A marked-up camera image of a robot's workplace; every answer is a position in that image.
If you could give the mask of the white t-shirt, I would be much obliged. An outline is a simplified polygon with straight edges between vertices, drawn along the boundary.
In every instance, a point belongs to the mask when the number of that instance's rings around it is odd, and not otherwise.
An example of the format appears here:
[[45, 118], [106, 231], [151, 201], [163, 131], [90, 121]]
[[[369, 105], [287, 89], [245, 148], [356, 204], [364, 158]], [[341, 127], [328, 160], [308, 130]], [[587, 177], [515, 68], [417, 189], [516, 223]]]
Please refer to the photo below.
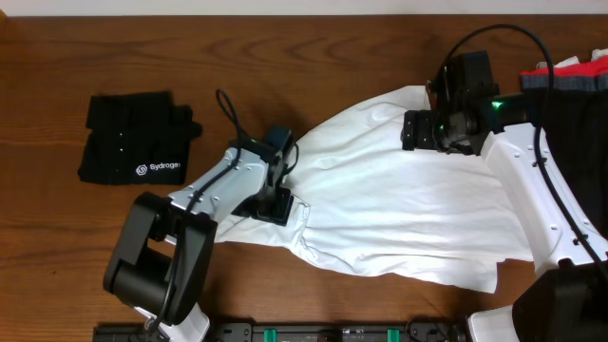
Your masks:
[[220, 242], [283, 247], [352, 276], [397, 274], [484, 293], [498, 264], [532, 254], [500, 182], [479, 157], [405, 151], [404, 115], [428, 108], [420, 85], [355, 104], [298, 141], [279, 226], [229, 217]]

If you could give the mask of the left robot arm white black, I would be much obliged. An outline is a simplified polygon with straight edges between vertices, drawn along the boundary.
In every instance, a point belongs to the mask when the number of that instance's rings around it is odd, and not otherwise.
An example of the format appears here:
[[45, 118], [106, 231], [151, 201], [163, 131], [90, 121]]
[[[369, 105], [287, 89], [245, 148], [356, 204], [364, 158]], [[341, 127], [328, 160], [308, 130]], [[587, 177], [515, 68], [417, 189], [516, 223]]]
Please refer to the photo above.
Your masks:
[[289, 220], [294, 202], [282, 187], [299, 153], [293, 138], [235, 142], [224, 158], [166, 197], [133, 202], [104, 275], [104, 289], [147, 319], [141, 328], [97, 332], [97, 341], [201, 341], [209, 323], [198, 299], [219, 224], [230, 216]]

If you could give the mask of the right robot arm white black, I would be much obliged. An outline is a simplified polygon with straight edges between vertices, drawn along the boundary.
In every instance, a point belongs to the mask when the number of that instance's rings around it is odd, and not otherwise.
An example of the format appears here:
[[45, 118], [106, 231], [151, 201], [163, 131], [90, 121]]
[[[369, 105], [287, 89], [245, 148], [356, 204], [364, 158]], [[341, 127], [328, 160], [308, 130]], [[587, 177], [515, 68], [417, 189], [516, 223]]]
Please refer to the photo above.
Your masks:
[[536, 281], [510, 306], [470, 315], [462, 341], [604, 341], [607, 239], [590, 223], [522, 94], [408, 110], [404, 149], [481, 157], [500, 181], [531, 248]]

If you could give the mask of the black garment with red band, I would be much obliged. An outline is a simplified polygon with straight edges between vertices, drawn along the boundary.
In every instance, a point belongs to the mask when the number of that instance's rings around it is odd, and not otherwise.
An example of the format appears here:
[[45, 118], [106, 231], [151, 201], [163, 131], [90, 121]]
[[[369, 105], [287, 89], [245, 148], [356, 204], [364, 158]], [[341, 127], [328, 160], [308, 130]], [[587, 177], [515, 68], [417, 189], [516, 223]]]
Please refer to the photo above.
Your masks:
[[542, 127], [581, 209], [607, 235], [607, 58], [554, 69]]

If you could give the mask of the folded black shirt with logo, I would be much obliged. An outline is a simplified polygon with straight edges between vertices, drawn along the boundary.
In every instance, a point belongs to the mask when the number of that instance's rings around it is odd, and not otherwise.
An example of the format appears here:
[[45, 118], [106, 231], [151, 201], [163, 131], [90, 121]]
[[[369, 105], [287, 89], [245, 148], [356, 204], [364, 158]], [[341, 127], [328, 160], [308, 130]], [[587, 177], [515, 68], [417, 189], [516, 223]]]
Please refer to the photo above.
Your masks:
[[169, 91], [93, 96], [85, 127], [78, 176], [103, 185], [183, 184], [190, 142], [202, 133]]

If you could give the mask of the white cloth under pile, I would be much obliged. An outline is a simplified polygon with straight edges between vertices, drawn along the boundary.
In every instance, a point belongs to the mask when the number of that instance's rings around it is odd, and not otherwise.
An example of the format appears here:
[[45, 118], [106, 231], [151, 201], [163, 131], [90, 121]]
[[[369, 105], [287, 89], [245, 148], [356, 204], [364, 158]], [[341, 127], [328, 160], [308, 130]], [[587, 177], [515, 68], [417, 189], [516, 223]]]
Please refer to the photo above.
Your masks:
[[[590, 58], [590, 62], [595, 62], [596, 60], [599, 60], [603, 57], [606, 57], [608, 55], [608, 49], [604, 48], [604, 49], [594, 49], [591, 52], [591, 58]], [[578, 65], [580, 63], [580, 59], [577, 56], [572, 56], [569, 57], [565, 60], [562, 60], [561, 62], [557, 63], [555, 65], [555, 68], [561, 68], [561, 67], [570, 67], [573, 65]], [[546, 62], [538, 62], [535, 66], [535, 69], [542, 69], [542, 68], [547, 68], [547, 63]]]

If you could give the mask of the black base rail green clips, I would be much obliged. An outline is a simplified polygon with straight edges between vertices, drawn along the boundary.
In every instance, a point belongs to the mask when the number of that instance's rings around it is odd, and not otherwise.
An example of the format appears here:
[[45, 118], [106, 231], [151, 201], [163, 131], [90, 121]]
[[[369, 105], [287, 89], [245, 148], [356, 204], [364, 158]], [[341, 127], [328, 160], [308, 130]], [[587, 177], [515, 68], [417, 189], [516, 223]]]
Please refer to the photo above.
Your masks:
[[466, 327], [442, 321], [399, 325], [321, 326], [226, 323], [210, 328], [203, 342], [466, 342]]

